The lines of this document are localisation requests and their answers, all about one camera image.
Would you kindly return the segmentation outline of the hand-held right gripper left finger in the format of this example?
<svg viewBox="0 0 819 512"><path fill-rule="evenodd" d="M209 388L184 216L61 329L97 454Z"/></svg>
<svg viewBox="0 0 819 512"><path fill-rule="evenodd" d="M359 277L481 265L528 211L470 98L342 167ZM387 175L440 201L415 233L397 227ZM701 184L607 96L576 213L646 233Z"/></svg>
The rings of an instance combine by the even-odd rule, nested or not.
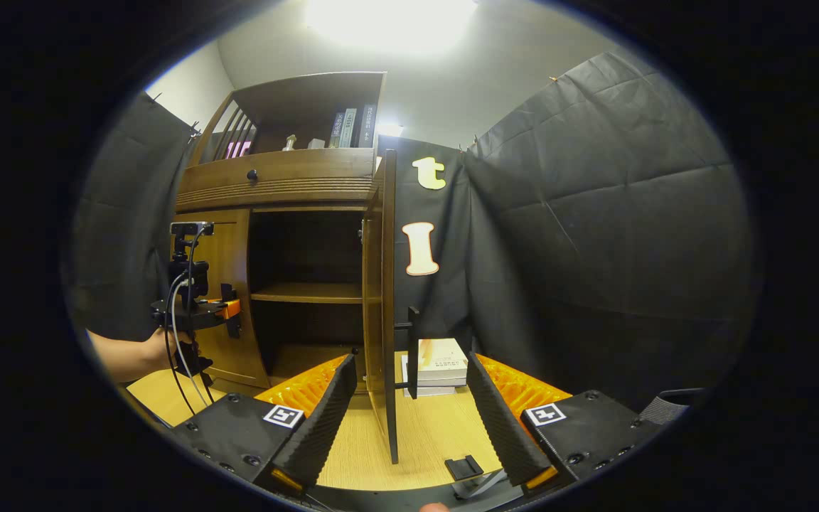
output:
<svg viewBox="0 0 819 512"><path fill-rule="evenodd" d="M256 398L228 393L172 428L195 456L238 479L303 495L331 453L357 387L349 353L288 379Z"/></svg>

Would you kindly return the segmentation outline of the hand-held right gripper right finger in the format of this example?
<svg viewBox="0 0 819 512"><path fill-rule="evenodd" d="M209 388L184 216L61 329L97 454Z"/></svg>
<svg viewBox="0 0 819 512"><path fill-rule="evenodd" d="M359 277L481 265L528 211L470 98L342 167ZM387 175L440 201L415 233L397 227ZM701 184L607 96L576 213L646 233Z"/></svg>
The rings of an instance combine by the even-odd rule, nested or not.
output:
<svg viewBox="0 0 819 512"><path fill-rule="evenodd" d="M604 393L570 395L481 354L469 354L466 382L510 485L523 491L590 479L659 433Z"/></svg>

